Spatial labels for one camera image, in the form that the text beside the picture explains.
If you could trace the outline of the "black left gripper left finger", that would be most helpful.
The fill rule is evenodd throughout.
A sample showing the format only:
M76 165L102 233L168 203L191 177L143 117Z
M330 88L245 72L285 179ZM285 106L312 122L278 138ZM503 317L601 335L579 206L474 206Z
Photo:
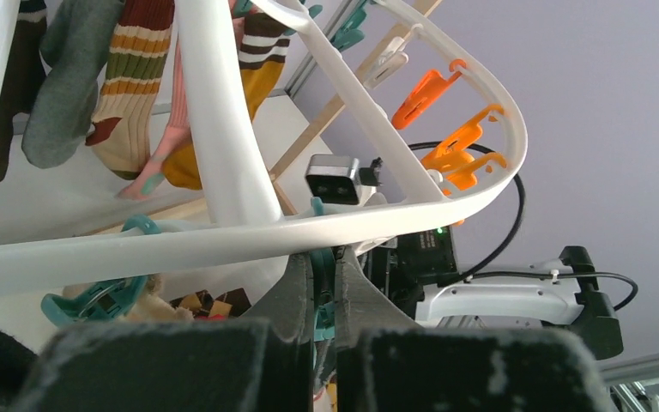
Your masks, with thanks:
M294 254L243 316L90 323L59 331L17 411L309 411L313 274Z

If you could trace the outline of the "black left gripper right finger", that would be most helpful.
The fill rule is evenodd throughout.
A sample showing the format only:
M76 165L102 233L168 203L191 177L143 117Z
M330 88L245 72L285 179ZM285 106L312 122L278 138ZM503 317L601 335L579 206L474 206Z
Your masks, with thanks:
M342 411L611 411L596 360L617 353L617 318L583 247L560 255L581 327L426 329L366 279L352 249L336 258Z

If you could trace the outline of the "teal clothespin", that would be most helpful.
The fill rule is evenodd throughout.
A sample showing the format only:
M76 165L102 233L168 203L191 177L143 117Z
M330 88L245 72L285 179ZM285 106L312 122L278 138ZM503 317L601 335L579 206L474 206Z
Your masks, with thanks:
M335 337L336 258L331 247L310 251L314 285L314 342Z
M148 275L96 282L74 298L46 294L40 309L55 326L112 321L125 315L146 289Z

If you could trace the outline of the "white clothespin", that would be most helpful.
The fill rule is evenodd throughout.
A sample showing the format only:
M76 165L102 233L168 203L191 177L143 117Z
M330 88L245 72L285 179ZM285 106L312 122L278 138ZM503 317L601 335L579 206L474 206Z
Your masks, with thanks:
M408 43L422 31L421 24L414 24L405 36L394 37L367 71L363 86L376 88L408 63L409 56L404 51Z

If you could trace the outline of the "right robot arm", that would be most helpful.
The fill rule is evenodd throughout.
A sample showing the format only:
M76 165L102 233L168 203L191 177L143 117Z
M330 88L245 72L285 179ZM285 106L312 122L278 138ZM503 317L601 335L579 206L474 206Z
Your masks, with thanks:
M596 270L579 245L526 267L463 270L450 227L365 245L358 258L379 292L424 327L527 321L576 334L597 360L623 353L617 312L638 293L629 277Z

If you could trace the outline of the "white round clip hanger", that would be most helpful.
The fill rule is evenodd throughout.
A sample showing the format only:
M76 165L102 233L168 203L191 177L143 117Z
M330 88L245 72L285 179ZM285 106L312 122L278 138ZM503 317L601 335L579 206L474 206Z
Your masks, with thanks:
M284 218L245 105L229 7L224 1L178 1L190 126L215 227L174 223L157 235L130 230L0 245L0 296L277 258L442 227L483 210L522 166L528 133L516 102L488 69L411 5L383 2L398 21L421 25L424 40L440 54L465 62L463 76L494 105L505 133L506 168L458 194L443 191L420 164L304 5L261 1L258 7L298 33L403 190L403 201Z

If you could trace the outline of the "brown argyle sock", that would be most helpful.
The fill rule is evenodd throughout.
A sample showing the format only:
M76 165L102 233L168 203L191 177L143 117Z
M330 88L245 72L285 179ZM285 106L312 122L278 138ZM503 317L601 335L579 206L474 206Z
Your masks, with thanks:
M251 308L250 300L243 288L236 288L213 297L207 290L201 290L170 300L174 308L184 308L194 319L223 320L237 318Z

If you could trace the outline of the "pink sock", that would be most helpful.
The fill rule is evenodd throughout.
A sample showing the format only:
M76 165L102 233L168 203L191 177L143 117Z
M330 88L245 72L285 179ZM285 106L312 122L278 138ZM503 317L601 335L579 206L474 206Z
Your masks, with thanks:
M162 138L137 178L124 187L117 198L144 200L165 180L163 165L176 148L187 143L190 138L190 121L184 85L182 47L176 44L172 73L172 106Z

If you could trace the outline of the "cream multi-striped sock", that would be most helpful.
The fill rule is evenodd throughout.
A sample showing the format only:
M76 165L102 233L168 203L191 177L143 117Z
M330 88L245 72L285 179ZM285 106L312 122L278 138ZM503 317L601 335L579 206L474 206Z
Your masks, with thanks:
M172 43L174 10L169 0L126 1L113 31L86 145L121 179L136 179L150 156L149 123Z

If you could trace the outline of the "brown white-striped sock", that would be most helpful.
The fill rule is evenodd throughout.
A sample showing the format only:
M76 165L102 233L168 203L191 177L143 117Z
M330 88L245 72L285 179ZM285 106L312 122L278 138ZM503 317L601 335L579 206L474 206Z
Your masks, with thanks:
M47 7L43 0L20 2L14 38L0 94L0 182L9 167L14 136L14 117L32 111L45 80L40 43L47 29Z

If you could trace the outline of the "grey sock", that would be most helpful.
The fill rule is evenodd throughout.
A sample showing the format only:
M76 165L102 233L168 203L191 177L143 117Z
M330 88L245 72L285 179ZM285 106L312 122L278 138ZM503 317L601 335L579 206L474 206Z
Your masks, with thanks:
M40 43L50 71L37 93L21 149L40 169L70 159L91 127L98 77L109 55L124 1L63 1Z

